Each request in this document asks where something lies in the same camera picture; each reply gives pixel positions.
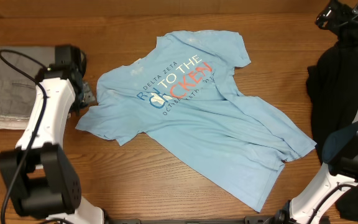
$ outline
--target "light blue t-shirt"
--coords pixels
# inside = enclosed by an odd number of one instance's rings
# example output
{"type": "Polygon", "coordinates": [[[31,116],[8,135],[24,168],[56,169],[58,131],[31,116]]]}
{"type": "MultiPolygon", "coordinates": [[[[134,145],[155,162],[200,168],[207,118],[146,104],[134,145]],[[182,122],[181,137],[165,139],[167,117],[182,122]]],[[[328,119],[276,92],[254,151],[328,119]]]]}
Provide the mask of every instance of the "light blue t-shirt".
{"type": "Polygon", "coordinates": [[[280,110],[244,96],[234,67],[250,63],[236,32],[178,31],[98,81],[98,106],[77,129],[120,145],[145,132],[177,158],[259,212],[282,161],[316,144],[280,110]]]}

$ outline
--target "t-shirt sleeve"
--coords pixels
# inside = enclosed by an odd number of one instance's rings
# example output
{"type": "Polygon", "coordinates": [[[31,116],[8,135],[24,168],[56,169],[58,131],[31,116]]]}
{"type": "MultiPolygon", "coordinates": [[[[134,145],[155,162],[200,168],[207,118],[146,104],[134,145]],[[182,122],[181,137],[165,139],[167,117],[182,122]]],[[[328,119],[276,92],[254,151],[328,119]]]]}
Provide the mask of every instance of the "t-shirt sleeve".
{"type": "Polygon", "coordinates": [[[231,31],[202,30],[172,32],[184,44],[219,57],[233,67],[244,67],[251,61],[241,35],[231,31]]]}
{"type": "Polygon", "coordinates": [[[129,100],[115,90],[98,89],[99,106],[92,106],[82,116],[76,129],[90,132],[100,138],[117,140],[123,145],[141,133],[142,122],[134,110],[129,110],[129,100]]]}

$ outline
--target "wood grain surface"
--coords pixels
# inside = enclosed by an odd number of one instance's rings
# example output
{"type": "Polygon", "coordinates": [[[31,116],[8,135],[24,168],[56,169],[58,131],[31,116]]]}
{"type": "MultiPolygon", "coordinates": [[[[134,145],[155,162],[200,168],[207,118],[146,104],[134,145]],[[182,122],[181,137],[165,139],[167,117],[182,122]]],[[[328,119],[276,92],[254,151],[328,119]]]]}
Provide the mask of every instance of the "wood grain surface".
{"type": "MultiPolygon", "coordinates": [[[[0,0],[0,16],[88,17],[319,13],[329,0],[0,0]]],[[[341,0],[354,7],[358,0],[341,0]]]]}
{"type": "MultiPolygon", "coordinates": [[[[252,61],[236,70],[240,91],[276,106],[311,136],[306,68],[336,41],[335,35],[314,25],[315,17],[250,14],[0,19],[0,45],[77,45],[88,54],[85,80],[95,90],[103,73],[146,56],[155,47],[157,36],[173,30],[236,31],[243,36],[252,61]]],[[[79,118],[72,116],[67,122],[64,151],[80,176],[83,195],[113,218],[242,218],[257,214],[146,134],[138,134],[119,147],[116,141],[76,130],[79,118]]],[[[13,149],[21,134],[0,130],[0,151],[13,149]]],[[[315,151],[287,163],[261,214],[273,215],[296,197],[319,167],[315,151]]],[[[0,208],[5,191],[0,176],[0,208]]],[[[327,215],[332,223],[352,223],[341,220],[334,207],[327,215]]],[[[19,223],[11,206],[7,217],[8,223],[19,223]]]]}

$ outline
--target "black cloth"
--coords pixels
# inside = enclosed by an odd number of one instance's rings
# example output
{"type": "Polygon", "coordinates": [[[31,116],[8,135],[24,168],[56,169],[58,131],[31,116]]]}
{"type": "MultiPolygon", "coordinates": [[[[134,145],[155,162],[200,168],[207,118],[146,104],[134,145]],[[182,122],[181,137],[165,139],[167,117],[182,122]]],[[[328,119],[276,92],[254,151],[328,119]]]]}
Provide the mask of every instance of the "black cloth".
{"type": "MultiPolygon", "coordinates": [[[[316,66],[308,67],[306,82],[313,104],[311,130],[321,151],[329,134],[352,124],[358,110],[358,38],[342,35],[316,66]]],[[[336,207],[341,217],[358,221],[358,188],[344,194],[336,207]]]]}

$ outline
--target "red lettering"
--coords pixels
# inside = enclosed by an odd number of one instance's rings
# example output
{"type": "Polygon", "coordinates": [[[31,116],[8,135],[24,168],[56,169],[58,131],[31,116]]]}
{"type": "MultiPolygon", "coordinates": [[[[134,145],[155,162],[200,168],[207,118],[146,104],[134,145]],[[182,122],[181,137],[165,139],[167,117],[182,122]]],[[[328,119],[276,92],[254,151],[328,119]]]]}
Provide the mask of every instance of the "red lettering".
{"type": "Polygon", "coordinates": [[[183,76],[183,83],[178,82],[178,84],[179,84],[183,89],[185,89],[185,90],[187,90],[187,91],[190,91],[189,89],[187,89],[187,86],[196,86],[196,85],[194,85],[194,84],[191,84],[191,83],[187,83],[187,82],[186,82],[186,75],[183,76]]]}
{"type": "Polygon", "coordinates": [[[197,73],[194,73],[193,71],[191,71],[191,72],[189,73],[189,77],[192,78],[192,79],[194,80],[194,82],[199,83],[199,82],[203,79],[203,77],[200,77],[198,80],[196,80],[195,76],[196,76],[197,74],[198,74],[198,72],[197,72],[197,73]]]}
{"type": "Polygon", "coordinates": [[[176,87],[176,85],[173,85],[172,87],[171,87],[171,96],[173,96],[173,97],[175,97],[175,98],[179,98],[179,99],[182,99],[183,97],[185,97],[186,96],[186,94],[187,93],[185,93],[185,94],[183,94],[182,96],[176,96],[175,94],[173,94],[173,89],[176,87]]]}
{"type": "Polygon", "coordinates": [[[212,68],[211,68],[206,62],[203,62],[203,63],[204,63],[204,65],[206,66],[206,68],[196,67],[196,71],[197,71],[197,72],[201,72],[201,73],[205,76],[204,70],[207,70],[207,71],[209,71],[209,72],[212,72],[212,68]]]}

